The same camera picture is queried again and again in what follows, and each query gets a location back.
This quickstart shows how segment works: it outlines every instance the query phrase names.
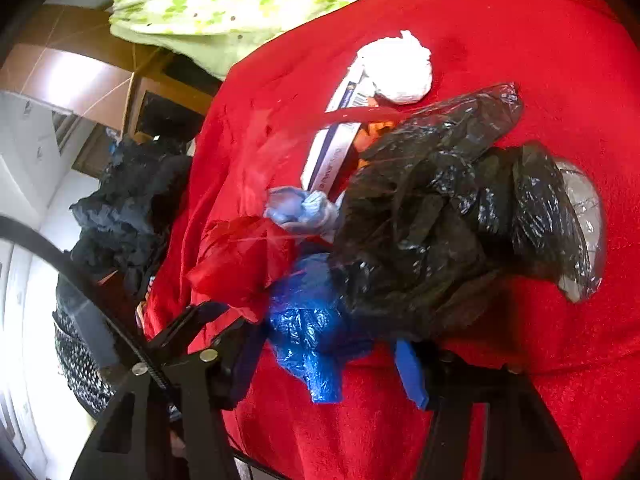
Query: crumpled paper towel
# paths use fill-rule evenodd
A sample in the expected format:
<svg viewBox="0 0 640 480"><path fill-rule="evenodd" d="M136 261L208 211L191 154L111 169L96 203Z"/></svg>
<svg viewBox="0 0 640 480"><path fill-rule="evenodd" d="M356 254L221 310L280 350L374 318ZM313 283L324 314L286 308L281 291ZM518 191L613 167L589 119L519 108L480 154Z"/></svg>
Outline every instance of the crumpled paper towel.
<svg viewBox="0 0 640 480"><path fill-rule="evenodd" d="M358 59L376 91L404 105L418 102L431 89L431 51L408 30L402 38L382 38L358 51Z"/></svg>

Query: red blanket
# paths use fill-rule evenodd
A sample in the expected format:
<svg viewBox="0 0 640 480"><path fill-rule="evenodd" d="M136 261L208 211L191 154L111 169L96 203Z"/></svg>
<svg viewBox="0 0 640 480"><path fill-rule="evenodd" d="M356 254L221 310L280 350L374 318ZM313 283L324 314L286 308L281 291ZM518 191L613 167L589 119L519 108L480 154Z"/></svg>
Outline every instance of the red blanket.
<svg viewBox="0 0 640 480"><path fill-rule="evenodd" d="M147 335L190 303L185 274L205 227L261 214L262 196L250 192L256 171L263 186L299 185L312 137L301 132L303 142L273 160L256 149L321 112L356 51L401 29L433 53L425 103L514 80L525 110L503 144L540 140L584 168L602 195L609 256L591 300L569 304L551 284L514 280L499 308L448 345L473 364L524 364L584 479L611 479L640 438L640 57L600 0L361 0L239 63L198 136ZM347 366L335 405L313 405L267 348L246 399L225 420L249 455L308 480L409 479L428 429L383 346ZM481 449L478 425L473 431L469 471Z"/></svg>

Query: blue plastic bag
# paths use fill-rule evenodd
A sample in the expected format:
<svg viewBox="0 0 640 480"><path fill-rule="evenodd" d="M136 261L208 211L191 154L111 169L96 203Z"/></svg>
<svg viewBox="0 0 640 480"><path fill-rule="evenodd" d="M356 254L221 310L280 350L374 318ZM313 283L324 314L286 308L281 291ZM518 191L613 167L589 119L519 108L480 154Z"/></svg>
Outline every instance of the blue plastic bag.
<svg viewBox="0 0 640 480"><path fill-rule="evenodd" d="M270 341L278 364L305 381L313 402L342 399L342 369L372 348L336 293L328 253L300 258L270 288Z"/></svg>

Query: barcode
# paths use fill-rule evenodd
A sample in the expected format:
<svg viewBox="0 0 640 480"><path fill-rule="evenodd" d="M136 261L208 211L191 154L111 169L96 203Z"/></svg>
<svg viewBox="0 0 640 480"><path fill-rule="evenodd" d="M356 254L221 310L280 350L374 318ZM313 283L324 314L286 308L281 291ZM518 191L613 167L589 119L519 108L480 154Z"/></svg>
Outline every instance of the barcode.
<svg viewBox="0 0 640 480"><path fill-rule="evenodd" d="M362 94L356 94L353 97L353 102L351 103L351 106L369 106L369 101L367 100L367 96L366 95L362 95Z"/></svg>

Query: black plastic bag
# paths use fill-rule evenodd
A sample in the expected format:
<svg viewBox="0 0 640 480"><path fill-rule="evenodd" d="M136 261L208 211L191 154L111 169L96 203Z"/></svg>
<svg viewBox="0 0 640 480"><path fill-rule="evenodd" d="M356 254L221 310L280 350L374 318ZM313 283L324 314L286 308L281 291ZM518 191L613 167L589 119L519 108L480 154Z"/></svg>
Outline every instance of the black plastic bag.
<svg viewBox="0 0 640 480"><path fill-rule="evenodd" d="M590 294L590 261L562 175L539 144L491 145L522 112L513 84L432 105L362 154L334 241L347 309L429 338L472 323L517 272Z"/></svg>

